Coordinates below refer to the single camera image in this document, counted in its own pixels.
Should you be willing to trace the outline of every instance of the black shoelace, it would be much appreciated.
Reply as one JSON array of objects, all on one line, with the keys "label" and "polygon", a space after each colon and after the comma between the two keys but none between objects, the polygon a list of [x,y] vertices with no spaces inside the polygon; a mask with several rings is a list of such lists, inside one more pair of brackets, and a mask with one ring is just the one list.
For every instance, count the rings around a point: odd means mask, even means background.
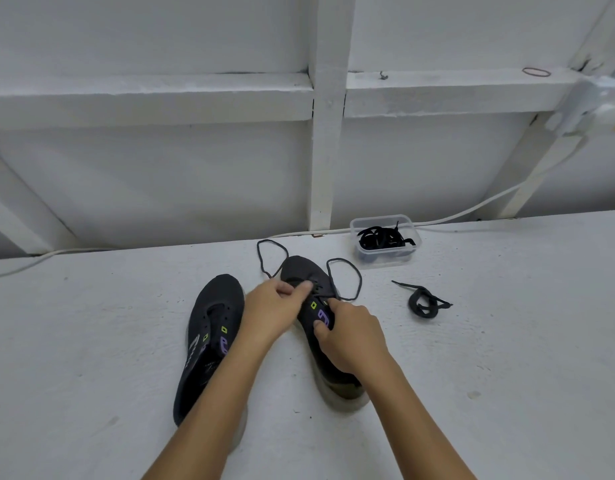
[{"label": "black shoelace", "polygon": [[[441,308],[449,308],[450,306],[452,306],[451,303],[442,300],[438,296],[434,296],[432,293],[430,293],[430,290],[428,290],[424,286],[408,285],[407,283],[399,283],[394,280],[392,280],[392,282],[396,283],[399,286],[414,288],[416,290],[414,293],[412,293],[412,296],[407,301],[407,304],[410,307],[410,310],[412,310],[416,315],[420,316],[421,318],[432,319],[439,314],[439,310]],[[429,306],[420,305],[418,303],[421,297],[427,298]]]},{"label": "black shoelace", "polygon": [[401,233],[398,231],[398,222],[396,222],[396,226],[393,229],[391,227],[381,226],[368,227],[367,229],[360,231],[357,236],[360,236],[360,247],[366,251],[402,248],[405,246],[406,242],[416,246],[414,239],[403,238]]},{"label": "black shoelace", "polygon": [[[259,263],[261,265],[261,272],[263,274],[265,274],[268,278],[272,279],[274,276],[279,274],[279,272],[283,268],[283,263],[281,263],[281,265],[279,266],[279,269],[277,269],[274,272],[274,274],[270,274],[268,271],[265,271],[264,258],[263,258],[263,256],[261,256],[261,244],[263,242],[271,242],[272,244],[275,244],[276,246],[280,247],[283,251],[285,251],[285,258],[286,259],[290,257],[290,253],[288,252],[288,249],[285,246],[283,246],[279,242],[272,241],[271,239],[262,239],[261,241],[258,241],[256,243],[256,253],[258,254],[258,257],[259,257]],[[332,278],[332,269],[330,268],[330,263],[331,262],[336,262],[336,261],[342,261],[342,262],[345,262],[345,263],[349,264],[351,266],[351,268],[354,271],[356,271],[356,274],[359,276],[359,287],[356,290],[356,295],[354,295],[354,298],[344,298],[343,296],[339,295],[339,292],[337,291],[336,286],[334,286],[334,279]],[[311,279],[311,275],[308,275],[307,279],[314,283],[314,289],[313,289],[313,291],[315,292],[314,295],[313,295],[314,298],[324,298],[326,300],[327,300],[327,298],[336,298],[336,299],[340,299],[342,301],[354,301],[355,299],[359,298],[360,289],[363,286],[363,277],[360,275],[360,271],[359,271],[359,269],[356,266],[354,266],[351,262],[349,262],[347,259],[344,259],[344,258],[328,259],[327,262],[325,263],[325,266],[327,267],[327,276],[328,276],[328,278],[330,280],[330,286],[332,287],[332,290],[334,290],[334,295],[320,294],[319,291],[322,290],[322,286],[319,285],[317,282],[313,281]],[[297,286],[302,281],[303,280],[300,279],[300,278],[288,278],[287,279],[287,282],[292,284],[293,286]]]}]

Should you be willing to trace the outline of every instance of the person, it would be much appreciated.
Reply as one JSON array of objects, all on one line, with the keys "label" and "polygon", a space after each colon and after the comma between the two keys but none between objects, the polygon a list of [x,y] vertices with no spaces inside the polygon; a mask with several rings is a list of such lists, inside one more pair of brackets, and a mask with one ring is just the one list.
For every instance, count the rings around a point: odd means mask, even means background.
[{"label": "person", "polygon": [[[271,279],[248,293],[230,353],[143,480],[221,477],[256,373],[272,344],[296,320],[311,288],[311,282],[293,288]],[[335,298],[328,304],[334,328],[314,322],[321,350],[365,387],[403,478],[475,480],[390,355],[378,319],[364,306]]]}]

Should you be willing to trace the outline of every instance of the white tabletop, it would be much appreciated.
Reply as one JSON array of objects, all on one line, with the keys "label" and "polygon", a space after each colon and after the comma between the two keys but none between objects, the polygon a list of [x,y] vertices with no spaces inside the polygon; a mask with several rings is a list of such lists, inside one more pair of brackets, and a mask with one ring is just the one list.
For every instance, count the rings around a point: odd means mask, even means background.
[{"label": "white tabletop", "polygon": [[[407,266],[362,272],[357,303],[477,477],[615,479],[615,212],[421,236]],[[348,235],[280,241],[322,266],[350,255]],[[139,478],[175,431],[185,326],[220,273],[261,282],[255,241],[57,256],[0,279],[0,480]],[[417,319],[392,279],[455,305]],[[298,331],[272,348],[223,478],[399,478],[372,405],[329,410],[307,354]]]}]

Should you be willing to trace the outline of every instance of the transparent plastic box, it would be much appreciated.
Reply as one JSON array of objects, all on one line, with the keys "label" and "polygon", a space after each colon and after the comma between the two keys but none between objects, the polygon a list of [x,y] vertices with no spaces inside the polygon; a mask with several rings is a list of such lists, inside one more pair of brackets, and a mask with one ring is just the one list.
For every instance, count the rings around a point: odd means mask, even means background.
[{"label": "transparent plastic box", "polygon": [[[359,236],[360,231],[368,227],[395,227],[398,223],[398,231],[404,239],[412,239],[416,246],[409,243],[405,247],[378,249],[367,251],[360,247]],[[398,216],[381,216],[381,217],[363,217],[354,219],[350,222],[350,239],[354,246],[354,257],[363,267],[383,267],[383,266],[398,266],[406,264],[412,258],[414,252],[421,247],[421,236],[416,232],[416,228],[412,225],[409,217],[402,214]]]}]

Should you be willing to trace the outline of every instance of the black shoe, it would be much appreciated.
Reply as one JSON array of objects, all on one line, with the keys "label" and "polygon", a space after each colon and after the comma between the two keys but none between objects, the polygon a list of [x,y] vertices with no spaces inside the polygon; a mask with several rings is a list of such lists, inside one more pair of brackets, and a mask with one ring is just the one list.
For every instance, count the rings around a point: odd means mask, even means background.
[{"label": "black shoe", "polygon": [[334,328],[334,313],[327,304],[328,298],[335,298],[329,276],[311,260],[290,256],[283,262],[281,280],[294,287],[306,280],[314,283],[310,295],[301,306],[298,319],[312,352],[316,385],[325,401],[333,408],[341,411],[360,409],[369,398],[359,379],[337,369],[323,353],[314,335],[315,320],[324,322],[330,330]]},{"label": "black shoe", "polygon": [[[199,293],[188,323],[187,359],[176,391],[176,426],[181,425],[230,350],[239,331],[244,305],[243,289],[229,274],[212,279]],[[247,414],[246,407],[233,447],[243,435]]]}]

